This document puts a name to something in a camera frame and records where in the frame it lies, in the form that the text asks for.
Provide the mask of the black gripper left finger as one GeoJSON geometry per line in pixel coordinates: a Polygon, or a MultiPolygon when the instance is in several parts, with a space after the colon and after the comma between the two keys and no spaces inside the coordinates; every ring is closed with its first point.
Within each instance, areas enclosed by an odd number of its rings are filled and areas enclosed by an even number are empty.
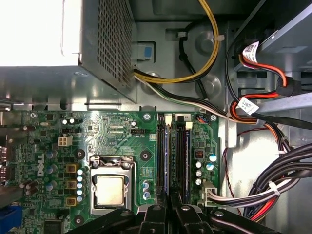
{"type": "Polygon", "coordinates": [[[93,221],[83,224],[69,234],[166,234],[167,196],[164,189],[157,189],[156,204],[142,205],[135,214],[118,208],[93,221]]]}

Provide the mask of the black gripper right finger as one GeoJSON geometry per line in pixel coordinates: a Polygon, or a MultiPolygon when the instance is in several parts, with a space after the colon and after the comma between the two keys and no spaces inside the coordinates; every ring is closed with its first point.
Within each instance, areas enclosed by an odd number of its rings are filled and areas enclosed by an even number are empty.
{"type": "Polygon", "coordinates": [[[211,208],[205,215],[198,206],[184,204],[179,191],[170,192],[170,202],[183,234],[275,234],[276,230],[225,209],[211,208]]]}

